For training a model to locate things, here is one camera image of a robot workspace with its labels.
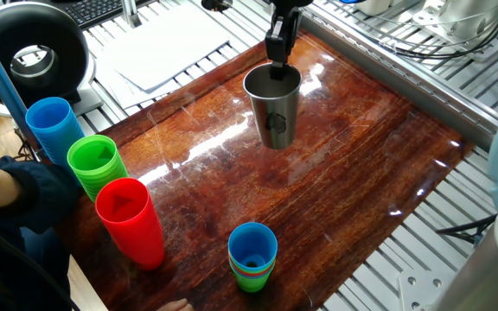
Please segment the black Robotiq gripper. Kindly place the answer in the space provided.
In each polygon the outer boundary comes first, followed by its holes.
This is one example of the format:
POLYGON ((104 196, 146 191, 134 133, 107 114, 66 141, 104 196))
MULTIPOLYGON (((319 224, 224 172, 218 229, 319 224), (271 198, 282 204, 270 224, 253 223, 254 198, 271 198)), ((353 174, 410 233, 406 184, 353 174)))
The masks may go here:
POLYGON ((283 80, 287 71, 290 44, 297 40, 302 11, 299 8, 313 3, 313 0, 271 0, 274 4, 275 17, 271 28, 265 36, 267 58, 271 61, 270 75, 272 79, 283 80))

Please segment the person's right hand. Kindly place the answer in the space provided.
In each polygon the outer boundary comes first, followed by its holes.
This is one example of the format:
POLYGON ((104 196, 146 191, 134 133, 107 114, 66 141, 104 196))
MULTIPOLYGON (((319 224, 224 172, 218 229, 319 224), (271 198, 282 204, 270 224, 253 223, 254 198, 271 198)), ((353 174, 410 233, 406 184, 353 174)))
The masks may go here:
POLYGON ((186 298, 178 301, 171 301, 161 306, 157 311, 194 311, 194 307, 186 298))

